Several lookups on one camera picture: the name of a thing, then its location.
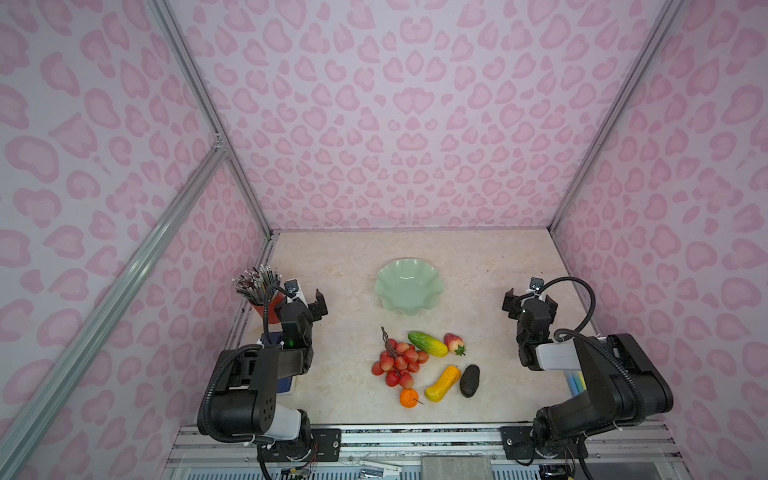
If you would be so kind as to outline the red fake strawberry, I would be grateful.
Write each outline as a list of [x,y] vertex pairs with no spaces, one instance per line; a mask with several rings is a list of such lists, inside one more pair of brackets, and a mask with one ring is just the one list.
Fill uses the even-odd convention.
[[446,344],[448,351],[456,356],[464,356],[466,354],[466,347],[464,340],[453,333],[447,333],[444,335],[443,342]]

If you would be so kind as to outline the green fake cucumber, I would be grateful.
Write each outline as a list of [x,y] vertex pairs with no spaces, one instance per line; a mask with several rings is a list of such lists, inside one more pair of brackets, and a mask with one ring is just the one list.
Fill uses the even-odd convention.
[[421,350],[430,356],[445,357],[449,353],[449,349],[443,341],[423,332],[409,332],[408,340],[418,350]]

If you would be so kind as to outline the dark fake avocado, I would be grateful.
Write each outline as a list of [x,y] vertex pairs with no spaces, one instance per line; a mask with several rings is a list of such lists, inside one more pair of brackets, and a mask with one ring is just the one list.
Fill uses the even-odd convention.
[[480,383],[480,368],[476,364],[468,365],[459,381],[459,389],[464,398],[472,398]]

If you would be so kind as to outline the red fake grape bunch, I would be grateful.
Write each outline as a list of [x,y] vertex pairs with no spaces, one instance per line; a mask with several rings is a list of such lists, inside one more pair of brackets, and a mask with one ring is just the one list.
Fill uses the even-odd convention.
[[413,388],[414,375],[428,362],[430,356],[415,345],[390,337],[384,328],[381,328],[381,335],[384,349],[371,366],[371,374],[382,377],[390,388]]

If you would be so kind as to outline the orange fake tangerine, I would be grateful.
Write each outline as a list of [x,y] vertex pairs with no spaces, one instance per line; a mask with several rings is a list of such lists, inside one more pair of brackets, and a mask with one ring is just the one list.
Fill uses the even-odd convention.
[[400,405],[404,408],[414,408],[421,403],[418,392],[412,388],[403,389],[399,396]]

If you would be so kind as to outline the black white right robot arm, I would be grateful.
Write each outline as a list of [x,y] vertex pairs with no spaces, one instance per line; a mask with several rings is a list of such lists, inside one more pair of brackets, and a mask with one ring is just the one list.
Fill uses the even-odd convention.
[[505,293],[502,310],[515,320],[518,357],[531,371],[579,373],[584,391],[540,408],[528,437],[512,440],[533,457],[552,458],[591,436],[638,425],[674,405],[671,387],[630,334],[587,336],[559,329],[550,333],[558,305],[530,290]]

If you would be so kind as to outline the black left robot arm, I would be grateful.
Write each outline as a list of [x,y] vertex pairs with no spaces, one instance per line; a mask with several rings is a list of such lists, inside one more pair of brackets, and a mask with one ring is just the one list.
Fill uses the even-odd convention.
[[283,300],[275,309],[281,341],[224,350],[198,410],[197,428],[220,443],[261,443],[305,450],[312,434],[306,412],[277,401],[278,383],[311,368],[313,326],[328,314],[323,294],[306,303]]

